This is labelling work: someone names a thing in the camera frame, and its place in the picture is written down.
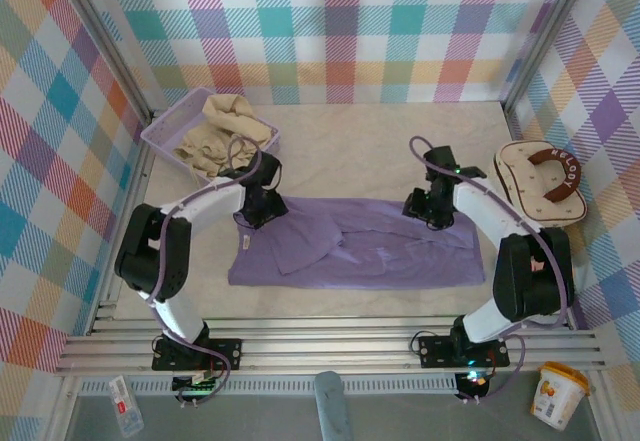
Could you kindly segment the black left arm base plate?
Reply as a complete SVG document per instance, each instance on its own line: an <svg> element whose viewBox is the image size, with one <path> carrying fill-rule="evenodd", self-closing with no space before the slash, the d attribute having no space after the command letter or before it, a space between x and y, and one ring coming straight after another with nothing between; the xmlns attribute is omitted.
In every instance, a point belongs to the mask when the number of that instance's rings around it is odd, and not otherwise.
<svg viewBox="0 0 640 441"><path fill-rule="evenodd" d="M221 371L225 357L231 370L238 370L242 355L242 340L238 338L208 339L203 344L206 352L186 347L164 336L152 343L153 371Z"/></svg>

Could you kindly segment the aluminium right upright post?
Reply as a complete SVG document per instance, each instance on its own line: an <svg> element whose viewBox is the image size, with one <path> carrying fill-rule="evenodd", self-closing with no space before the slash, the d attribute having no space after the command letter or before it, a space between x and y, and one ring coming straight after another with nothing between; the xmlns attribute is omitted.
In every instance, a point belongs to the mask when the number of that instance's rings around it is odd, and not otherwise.
<svg viewBox="0 0 640 441"><path fill-rule="evenodd" d="M501 94L501 107L509 119L525 94L534 72L556 39L576 0L543 0L526 34Z"/></svg>

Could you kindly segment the lavender plastic basket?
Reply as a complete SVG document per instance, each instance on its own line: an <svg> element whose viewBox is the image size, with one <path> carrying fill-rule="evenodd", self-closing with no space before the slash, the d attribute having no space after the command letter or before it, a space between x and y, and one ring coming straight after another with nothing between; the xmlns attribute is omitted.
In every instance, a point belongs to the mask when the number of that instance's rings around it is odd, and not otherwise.
<svg viewBox="0 0 640 441"><path fill-rule="evenodd" d="M206 88L196 88L190 91L145 128L141 134L141 138L149 144L158 156L185 172L201 186L209 183L213 178L208 179L203 175L193 174L186 164L174 157L173 149L177 147L189 129L194 128L203 120L202 108L205 100L210 95L216 94ZM257 148L257 150L274 154L279 149L279 130L268 122L258 119L272 128L274 137L265 148Z"/></svg>

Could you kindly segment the beige satin shorts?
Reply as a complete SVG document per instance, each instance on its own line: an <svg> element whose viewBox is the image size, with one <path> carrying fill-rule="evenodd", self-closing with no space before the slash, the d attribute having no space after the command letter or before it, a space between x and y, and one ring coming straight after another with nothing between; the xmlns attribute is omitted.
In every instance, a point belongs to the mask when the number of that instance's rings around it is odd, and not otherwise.
<svg viewBox="0 0 640 441"><path fill-rule="evenodd" d="M210 95L202 114L203 120L186 132L173 155L193 174L208 179L230 168L230 161L233 167L247 166L257 148L265 148L274 137L241 95Z"/></svg>

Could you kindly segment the grey pole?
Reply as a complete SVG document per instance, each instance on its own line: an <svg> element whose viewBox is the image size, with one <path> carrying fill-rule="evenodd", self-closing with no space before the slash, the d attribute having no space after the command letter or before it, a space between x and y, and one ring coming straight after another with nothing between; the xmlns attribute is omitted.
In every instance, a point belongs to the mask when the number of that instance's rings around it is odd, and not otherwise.
<svg viewBox="0 0 640 441"><path fill-rule="evenodd" d="M340 376L333 371L319 373L314 392L323 441L354 441Z"/></svg>

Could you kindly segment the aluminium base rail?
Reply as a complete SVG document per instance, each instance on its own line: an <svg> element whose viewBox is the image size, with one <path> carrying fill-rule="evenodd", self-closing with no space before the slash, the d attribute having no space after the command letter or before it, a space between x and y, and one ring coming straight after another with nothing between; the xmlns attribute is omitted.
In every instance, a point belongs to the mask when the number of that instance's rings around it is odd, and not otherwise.
<svg viewBox="0 0 640 441"><path fill-rule="evenodd" d="M408 347L418 331L449 331L447 317L311 317L311 318L210 318L215 338L243 341L243 374L315 374L334 370L340 374L417 373L419 359ZM58 362L60 375L106 376L148 374L152 340L158 324L149 319L97 319L86 336L67 340ZM546 361L570 365L581 371L603 370L607 363L591 331L525 329L521 341L507 343L512 362L522 360L532 371Z"/></svg>

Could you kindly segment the aluminium upright post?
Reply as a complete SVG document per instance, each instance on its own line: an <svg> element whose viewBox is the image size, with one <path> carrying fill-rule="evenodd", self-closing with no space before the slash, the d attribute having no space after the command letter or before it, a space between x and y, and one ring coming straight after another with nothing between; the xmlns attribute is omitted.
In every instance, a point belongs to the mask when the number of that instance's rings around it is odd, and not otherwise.
<svg viewBox="0 0 640 441"><path fill-rule="evenodd" d="M125 59L116 46L113 37L103 23L98 9L94 6L92 0L70 0L70 2L76 9L98 50L104 56L115 78L120 83L127 99L142 119L143 124L148 125L153 120L153 111L147 103L133 73L126 65Z"/></svg>
<svg viewBox="0 0 640 441"><path fill-rule="evenodd" d="M543 0L526 34L501 94L501 107L509 119L525 94L534 72L556 39L576 0Z"/></svg>

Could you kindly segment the purple t-shirt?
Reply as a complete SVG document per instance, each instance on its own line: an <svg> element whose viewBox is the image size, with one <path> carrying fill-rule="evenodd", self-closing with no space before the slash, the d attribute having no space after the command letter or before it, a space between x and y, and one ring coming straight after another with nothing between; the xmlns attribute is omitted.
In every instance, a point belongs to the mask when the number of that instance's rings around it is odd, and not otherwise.
<svg viewBox="0 0 640 441"><path fill-rule="evenodd" d="M404 216L400 201L287 197L284 202L287 214L259 229L238 223L230 284L422 290L485 280L475 225L460 213L451 227L434 231Z"/></svg>

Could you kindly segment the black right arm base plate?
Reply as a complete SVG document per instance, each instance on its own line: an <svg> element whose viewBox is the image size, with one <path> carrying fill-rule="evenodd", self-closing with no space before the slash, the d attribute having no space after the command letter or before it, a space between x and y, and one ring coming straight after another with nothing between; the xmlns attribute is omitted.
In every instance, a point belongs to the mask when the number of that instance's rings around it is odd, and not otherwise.
<svg viewBox="0 0 640 441"><path fill-rule="evenodd" d="M451 336L418 338L421 367L427 368L493 368L508 367L510 358L504 341L471 343Z"/></svg>

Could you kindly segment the white tub with yellow lid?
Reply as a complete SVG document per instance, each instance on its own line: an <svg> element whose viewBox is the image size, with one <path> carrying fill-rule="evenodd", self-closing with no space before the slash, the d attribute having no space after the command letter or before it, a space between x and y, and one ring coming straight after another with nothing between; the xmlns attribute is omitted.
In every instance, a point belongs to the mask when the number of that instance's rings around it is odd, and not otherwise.
<svg viewBox="0 0 640 441"><path fill-rule="evenodd" d="M546 425L564 431L579 403L590 395L590 383L581 371L559 362L545 362L531 404L531 414Z"/></svg>

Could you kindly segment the small plastic packet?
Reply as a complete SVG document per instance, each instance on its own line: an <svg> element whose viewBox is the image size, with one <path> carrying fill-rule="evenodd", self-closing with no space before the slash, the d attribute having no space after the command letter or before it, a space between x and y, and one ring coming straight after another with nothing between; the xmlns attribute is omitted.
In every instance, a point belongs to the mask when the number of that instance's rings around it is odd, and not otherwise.
<svg viewBox="0 0 640 441"><path fill-rule="evenodd" d="M108 382L111 400L121 435L131 438L144 428L142 413L139 409L127 378L119 375Z"/></svg>

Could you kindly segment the aluminium left upright post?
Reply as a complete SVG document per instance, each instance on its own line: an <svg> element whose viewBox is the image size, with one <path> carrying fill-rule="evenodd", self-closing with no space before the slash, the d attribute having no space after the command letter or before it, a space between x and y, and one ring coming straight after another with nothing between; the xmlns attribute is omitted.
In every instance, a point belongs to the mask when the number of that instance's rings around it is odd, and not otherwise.
<svg viewBox="0 0 640 441"><path fill-rule="evenodd" d="M70 0L70 2L76 9L98 50L104 56L115 78L120 83L127 99L142 119L143 124L148 125L153 120L153 111L147 103L133 73L126 65L125 59L116 46L113 37L103 23L98 9L94 6L92 0Z"/></svg>

